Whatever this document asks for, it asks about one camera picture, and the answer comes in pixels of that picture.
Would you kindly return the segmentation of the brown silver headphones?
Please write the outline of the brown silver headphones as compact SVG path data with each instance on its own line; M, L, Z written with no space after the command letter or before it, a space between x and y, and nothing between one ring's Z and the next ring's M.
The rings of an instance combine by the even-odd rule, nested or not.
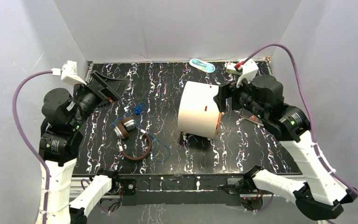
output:
M128 154L125 150L126 147L125 141L129 139L130 133L134 132L135 130L138 130L141 133L141 135L139 136L140 138L145 137L148 142L147 149L144 151L144 153L141 156L138 157L134 157ZM152 151L152 138L149 135L149 133L147 133L146 130L137 126L137 123L133 117L128 116L123 118L121 121L119 121L114 126L114 132L118 138L117 144L118 144L119 151L122 153L124 158L128 159L131 162L140 162L150 156Z

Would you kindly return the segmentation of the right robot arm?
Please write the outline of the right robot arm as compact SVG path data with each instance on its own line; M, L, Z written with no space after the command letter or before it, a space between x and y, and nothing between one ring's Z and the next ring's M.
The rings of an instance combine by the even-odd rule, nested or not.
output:
M323 155L316 152L309 120L300 108L284 102L283 84L275 77L256 76L250 82L220 85L213 98L220 112L225 111L228 98L233 109L246 109L263 122L264 128L290 153L304 180L288 179L254 166L237 182L220 185L219 189L229 194L263 190L279 195L314 221L337 218L344 210L343 204L356 199L354 191L321 163Z

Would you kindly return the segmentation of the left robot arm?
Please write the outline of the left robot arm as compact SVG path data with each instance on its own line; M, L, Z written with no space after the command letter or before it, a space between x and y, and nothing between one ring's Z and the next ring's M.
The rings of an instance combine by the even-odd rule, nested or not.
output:
M81 126L96 109L119 101L129 85L97 71L92 79L75 81L74 90L56 88L43 99L39 155L43 159L38 224L84 224L92 209L109 193L121 188L118 173L102 168L84 191L70 199L72 175L83 140Z

